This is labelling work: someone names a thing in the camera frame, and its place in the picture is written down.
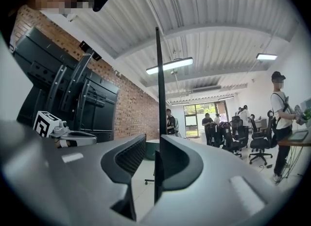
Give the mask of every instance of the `black cap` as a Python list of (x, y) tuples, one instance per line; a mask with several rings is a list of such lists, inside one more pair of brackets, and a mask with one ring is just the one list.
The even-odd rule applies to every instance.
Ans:
[(281, 75), (281, 73), (279, 71), (275, 71), (275, 72), (273, 72), (271, 79), (272, 80), (275, 80), (275, 79), (284, 80), (284, 79), (286, 79), (286, 77)]

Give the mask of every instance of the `floor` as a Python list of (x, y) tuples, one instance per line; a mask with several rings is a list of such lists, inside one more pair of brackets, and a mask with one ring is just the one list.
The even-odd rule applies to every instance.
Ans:
[[(201, 142), (200, 139), (192, 139), (192, 141), (198, 144), (204, 144), (203, 142)], [(297, 147), (296, 155), (298, 154), (300, 149), (301, 149), (300, 147)], [(273, 176), (274, 165), (276, 162), (277, 151), (278, 151), (278, 147), (266, 150), (266, 153), (270, 153), (273, 155), (273, 158), (269, 158), (269, 157), (266, 158), (268, 165), (273, 164), (272, 168), (270, 169), (266, 169), (266, 168), (263, 169), (262, 167), (259, 167), (260, 165), (263, 165), (263, 160), (261, 158), (254, 160), (252, 165), (249, 164), (248, 155), (251, 153), (250, 148), (242, 149), (241, 151), (242, 160), (245, 161), (251, 168), (260, 172), (260, 174), (266, 180), (275, 184), (275, 182), (272, 179), (272, 176)], [(288, 176), (288, 178), (284, 178), (277, 185), (281, 191), (294, 187), (299, 183), (301, 177), (297, 174), (304, 173), (306, 163), (310, 161), (310, 158), (311, 158), (310, 148), (304, 148), (291, 174)], [(143, 216), (146, 215), (147, 212), (154, 205), (154, 183), (148, 182), (148, 184), (145, 185), (145, 181), (144, 181), (144, 179), (154, 178), (153, 176), (154, 167), (155, 167), (154, 161), (143, 160), (138, 170), (136, 171), (135, 175), (132, 178), (132, 191), (133, 191), (137, 221), (143, 218)]]

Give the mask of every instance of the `air conditioner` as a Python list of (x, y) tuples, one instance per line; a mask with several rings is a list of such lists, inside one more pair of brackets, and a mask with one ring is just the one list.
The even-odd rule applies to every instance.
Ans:
[(201, 87), (201, 88), (193, 88), (192, 93), (205, 92), (205, 91), (218, 90), (218, 89), (221, 89), (220, 85), (206, 86), (206, 87)]

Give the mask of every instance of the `ceiling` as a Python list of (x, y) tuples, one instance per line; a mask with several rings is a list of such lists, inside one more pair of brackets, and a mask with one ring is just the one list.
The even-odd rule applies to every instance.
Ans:
[(298, 26), (287, 0), (109, 0), (97, 13), (76, 15), (71, 26), (155, 96), (157, 74), (146, 73), (157, 65), (155, 27), (164, 63), (192, 57), (193, 65), (176, 69), (178, 84), (171, 71), (165, 72), (170, 103), (191, 99), (179, 92), (197, 87), (222, 86), (202, 98), (246, 88), (272, 64), (256, 60), (257, 53), (280, 54)]

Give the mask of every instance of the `ceiling light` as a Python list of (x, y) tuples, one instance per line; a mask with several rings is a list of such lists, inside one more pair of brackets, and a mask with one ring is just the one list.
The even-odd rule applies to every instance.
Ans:
[(225, 97), (225, 98), (220, 98), (218, 100), (219, 101), (224, 101), (224, 100), (231, 99), (231, 98), (234, 98), (234, 96), (228, 96), (228, 97)]
[(177, 106), (177, 105), (187, 105), (189, 103), (184, 103), (184, 104), (172, 104), (172, 106)]
[(274, 54), (264, 54), (264, 53), (258, 53), (256, 59), (257, 60), (276, 60), (277, 55)]
[[(163, 70), (171, 70), (177, 67), (182, 67), (182, 66), (187, 66), (187, 65), (192, 65), (193, 64), (193, 58), (188, 57), (188, 58), (183, 58), (183, 59), (178, 59), (176, 61), (172, 61), (169, 63), (166, 63), (163, 65)], [(152, 68), (149, 68), (146, 70), (146, 72), (151, 75), (154, 73), (158, 72), (158, 67), (154, 66)]]

